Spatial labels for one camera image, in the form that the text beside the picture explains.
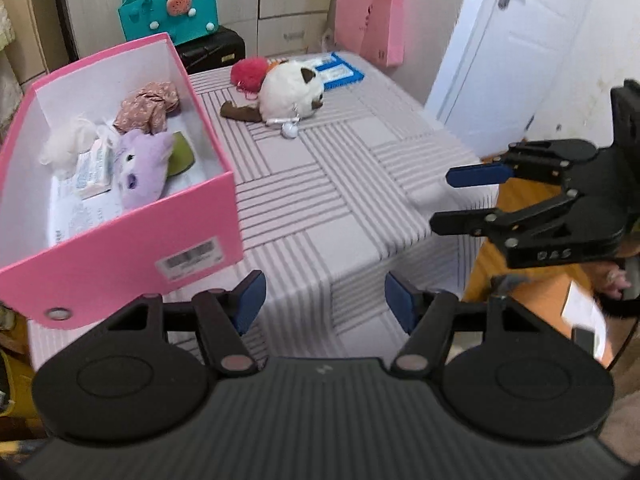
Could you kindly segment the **person's right hand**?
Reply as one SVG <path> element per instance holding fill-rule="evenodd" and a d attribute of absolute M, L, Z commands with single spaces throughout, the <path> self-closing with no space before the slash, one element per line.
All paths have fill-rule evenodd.
<path fill-rule="evenodd" d="M 631 266 L 626 259 L 598 262 L 594 267 L 594 276 L 594 288 L 608 298 L 626 300 L 634 290 Z"/>

